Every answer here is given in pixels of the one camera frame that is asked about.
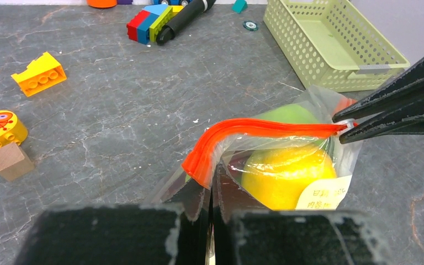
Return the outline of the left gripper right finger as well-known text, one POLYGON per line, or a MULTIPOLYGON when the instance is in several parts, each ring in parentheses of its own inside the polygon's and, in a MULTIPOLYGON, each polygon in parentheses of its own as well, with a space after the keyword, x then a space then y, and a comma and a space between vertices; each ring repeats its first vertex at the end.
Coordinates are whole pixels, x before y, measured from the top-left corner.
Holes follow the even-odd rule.
POLYGON ((366 214, 270 210, 223 163, 215 169, 211 191, 217 264, 384 263, 384 244, 366 214))

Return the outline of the green apple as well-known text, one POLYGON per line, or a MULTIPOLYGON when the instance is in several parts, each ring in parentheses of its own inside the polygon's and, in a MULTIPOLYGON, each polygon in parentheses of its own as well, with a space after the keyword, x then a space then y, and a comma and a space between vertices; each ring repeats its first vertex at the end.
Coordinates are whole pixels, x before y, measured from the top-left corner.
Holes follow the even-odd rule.
POLYGON ((306 108, 298 104, 288 104, 253 116, 255 119, 288 124, 319 124, 320 121, 306 108))

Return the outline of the yellow lemon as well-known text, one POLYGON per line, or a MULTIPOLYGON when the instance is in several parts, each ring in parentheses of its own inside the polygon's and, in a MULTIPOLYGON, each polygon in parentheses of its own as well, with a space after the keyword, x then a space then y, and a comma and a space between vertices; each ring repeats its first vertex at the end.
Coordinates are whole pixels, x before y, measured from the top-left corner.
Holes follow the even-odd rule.
POLYGON ((316 145, 257 150, 245 163, 241 185, 272 210, 294 210, 303 190, 321 179, 335 179, 330 156, 316 145))

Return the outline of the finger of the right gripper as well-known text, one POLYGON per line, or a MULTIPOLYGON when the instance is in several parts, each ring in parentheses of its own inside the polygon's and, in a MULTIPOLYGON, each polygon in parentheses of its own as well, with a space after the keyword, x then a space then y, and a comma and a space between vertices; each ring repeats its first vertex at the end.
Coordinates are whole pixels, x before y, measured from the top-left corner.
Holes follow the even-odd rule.
POLYGON ((334 114, 332 121, 337 122, 350 118, 359 119, 380 113, 395 104, 413 99, 423 92, 424 57, 393 81, 334 114))
POLYGON ((339 140, 348 144, 384 135, 424 135, 424 100, 389 108, 343 133, 339 140))

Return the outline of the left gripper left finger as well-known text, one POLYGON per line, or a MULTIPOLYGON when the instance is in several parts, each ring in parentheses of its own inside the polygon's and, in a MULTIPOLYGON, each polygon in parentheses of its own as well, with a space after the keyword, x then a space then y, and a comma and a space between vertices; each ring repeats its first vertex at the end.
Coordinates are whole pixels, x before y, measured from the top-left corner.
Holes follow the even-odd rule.
POLYGON ((210 192, 188 181, 159 204, 43 211, 15 264, 206 264, 210 192))

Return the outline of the clear zip bag orange zipper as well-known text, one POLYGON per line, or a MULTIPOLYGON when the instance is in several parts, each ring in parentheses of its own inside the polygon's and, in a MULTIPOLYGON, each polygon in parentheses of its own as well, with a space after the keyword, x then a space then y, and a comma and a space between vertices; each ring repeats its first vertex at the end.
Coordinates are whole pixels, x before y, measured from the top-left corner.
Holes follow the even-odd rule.
POLYGON ((326 88, 311 86, 291 104, 306 108, 320 123, 288 124, 253 117, 218 122, 204 131, 181 165, 155 186, 147 202, 165 202, 188 181, 211 189, 215 169, 220 163, 227 167, 232 178, 242 187, 243 168, 255 151, 312 144, 330 156, 337 178, 321 179, 308 185, 299 197, 295 210, 336 209, 348 192, 361 143, 340 143, 339 137, 356 123, 353 120, 334 123, 332 117, 354 104, 354 99, 326 88))

